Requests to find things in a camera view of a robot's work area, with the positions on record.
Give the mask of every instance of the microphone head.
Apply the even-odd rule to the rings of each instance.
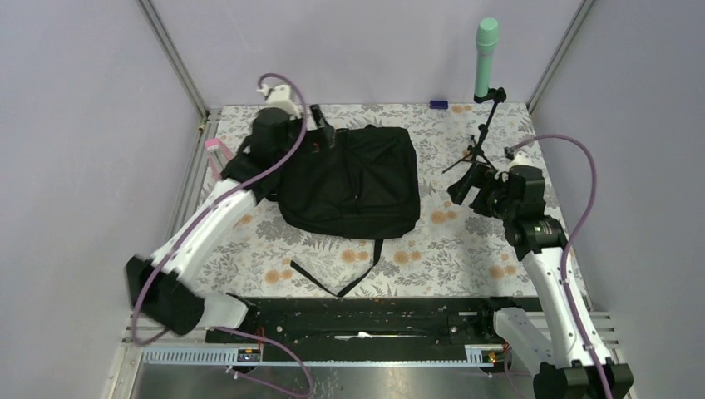
[[[491,55],[497,47],[500,38],[500,24],[494,18],[485,18],[480,21],[475,36],[478,55]]]

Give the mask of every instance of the leaf pattern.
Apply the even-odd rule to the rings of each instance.
[[[236,150],[260,106],[226,106],[217,137]],[[489,104],[453,104],[447,111],[400,104],[321,106],[328,121],[348,129],[367,125],[407,128],[417,152],[421,218],[400,239],[387,239],[377,266],[349,296],[488,296],[535,295],[528,274],[504,240],[499,220],[480,217],[450,202],[449,185],[468,164],[441,172],[464,155],[470,135],[489,114]],[[313,121],[308,121],[314,128]],[[504,147],[534,134],[526,107],[501,104],[484,144],[486,156],[506,165]],[[525,147],[534,165],[544,169],[539,146]],[[558,199],[545,173],[546,213],[562,221]],[[216,176],[206,175],[200,200],[213,189]],[[196,279],[198,293],[231,292],[244,296],[328,296],[290,267],[297,262],[321,283],[336,290],[372,265],[371,240],[312,234],[286,224],[275,203],[263,201],[226,234]],[[574,277],[584,290],[574,258]]]

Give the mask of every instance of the small blue object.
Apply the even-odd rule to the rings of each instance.
[[[428,106],[432,110],[447,110],[448,109],[448,101],[431,100],[431,101],[429,101]]]

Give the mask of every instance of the black fabric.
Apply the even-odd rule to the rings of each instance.
[[[406,129],[340,130],[328,148],[323,129],[310,131],[283,168],[276,200],[287,223],[349,239],[374,239],[370,268],[334,293],[301,265],[292,268],[336,297],[350,292],[372,271],[384,239],[414,229],[421,213],[416,152]]]

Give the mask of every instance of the reflective metal surface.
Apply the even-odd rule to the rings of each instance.
[[[478,377],[472,368],[312,367],[312,398],[335,399],[503,399],[517,398],[505,377]],[[250,375],[288,389],[306,391],[298,367],[258,367]],[[531,378],[512,377],[526,399]],[[223,367],[142,365],[133,399],[282,399],[270,388],[224,374]]]

